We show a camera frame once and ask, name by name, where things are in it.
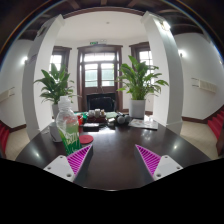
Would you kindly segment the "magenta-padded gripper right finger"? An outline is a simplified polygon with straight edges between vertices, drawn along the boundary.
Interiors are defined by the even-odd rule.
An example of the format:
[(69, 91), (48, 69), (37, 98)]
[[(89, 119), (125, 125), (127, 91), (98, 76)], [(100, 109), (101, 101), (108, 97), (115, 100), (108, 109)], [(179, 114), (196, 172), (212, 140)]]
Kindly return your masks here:
[(146, 184), (182, 169), (182, 166), (170, 156), (159, 156), (140, 145), (135, 145), (134, 154)]

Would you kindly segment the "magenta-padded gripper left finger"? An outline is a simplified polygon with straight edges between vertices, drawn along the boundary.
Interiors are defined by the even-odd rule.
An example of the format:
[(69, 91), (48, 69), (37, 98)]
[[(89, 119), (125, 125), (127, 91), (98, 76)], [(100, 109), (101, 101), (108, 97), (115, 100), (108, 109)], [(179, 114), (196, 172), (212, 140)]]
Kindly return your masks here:
[(92, 156), (93, 146), (87, 145), (69, 156), (59, 155), (44, 170), (77, 185), (82, 185)]

